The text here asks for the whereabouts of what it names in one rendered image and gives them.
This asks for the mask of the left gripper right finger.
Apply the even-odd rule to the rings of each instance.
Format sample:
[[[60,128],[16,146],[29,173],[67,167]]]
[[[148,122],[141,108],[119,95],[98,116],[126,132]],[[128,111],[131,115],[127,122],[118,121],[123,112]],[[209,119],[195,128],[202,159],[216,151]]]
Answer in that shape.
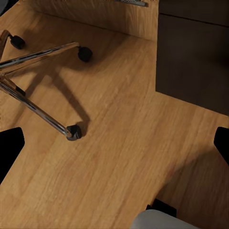
[[[215,138],[214,145],[221,153],[221,155],[226,160],[229,165],[229,129],[224,127],[218,127]]]

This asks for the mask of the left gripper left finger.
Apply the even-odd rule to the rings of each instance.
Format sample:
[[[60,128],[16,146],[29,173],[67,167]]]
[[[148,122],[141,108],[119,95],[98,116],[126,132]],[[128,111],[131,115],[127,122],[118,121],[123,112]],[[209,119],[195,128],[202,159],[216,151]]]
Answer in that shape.
[[[0,184],[25,145],[20,127],[0,132]]]

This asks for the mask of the swivel chair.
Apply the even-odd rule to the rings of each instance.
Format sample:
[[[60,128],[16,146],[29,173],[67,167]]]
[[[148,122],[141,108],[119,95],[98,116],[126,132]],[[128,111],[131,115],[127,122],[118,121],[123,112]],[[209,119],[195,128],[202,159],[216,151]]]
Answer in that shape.
[[[0,16],[5,14],[16,3],[18,3],[18,0],[0,0]],[[2,58],[8,38],[11,39],[11,44],[18,50],[21,49],[22,44],[25,44],[25,41],[21,37],[13,37],[8,30],[4,30],[2,35],[0,35],[0,60]],[[79,50],[78,57],[83,62],[88,62],[93,54],[91,49],[87,47],[81,47],[79,41],[74,41],[38,51],[36,53],[31,53],[9,61],[0,62],[0,90],[22,102],[25,106],[34,111],[38,116],[53,126],[56,130],[65,135],[69,141],[76,141],[82,137],[81,128],[78,125],[71,125],[68,127],[63,126],[61,123],[40,109],[37,105],[27,99],[25,97],[26,93],[5,75],[73,48],[77,48]]]

